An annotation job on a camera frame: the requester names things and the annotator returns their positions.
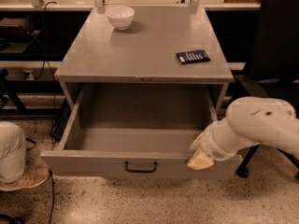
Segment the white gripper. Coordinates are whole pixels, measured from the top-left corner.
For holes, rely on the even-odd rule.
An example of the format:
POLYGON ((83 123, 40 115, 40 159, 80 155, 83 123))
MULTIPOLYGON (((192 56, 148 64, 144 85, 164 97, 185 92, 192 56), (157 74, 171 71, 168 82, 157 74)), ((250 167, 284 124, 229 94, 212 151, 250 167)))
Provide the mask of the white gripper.
POLYGON ((239 138, 227 120, 214 121, 201 132, 190 146, 192 158, 187 165, 193 170, 203 170, 214 161, 226 161, 238 151, 239 138))

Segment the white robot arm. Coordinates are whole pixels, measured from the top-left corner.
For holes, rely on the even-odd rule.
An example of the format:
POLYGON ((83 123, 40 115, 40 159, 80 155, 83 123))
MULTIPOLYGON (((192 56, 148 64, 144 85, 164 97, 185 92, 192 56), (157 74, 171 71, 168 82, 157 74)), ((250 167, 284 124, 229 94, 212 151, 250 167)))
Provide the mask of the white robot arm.
POLYGON ((208 125, 190 146, 188 166, 194 170, 226 161, 246 147, 274 147, 299 158, 299 118, 294 107, 277 98, 241 97, 225 117, 208 125))

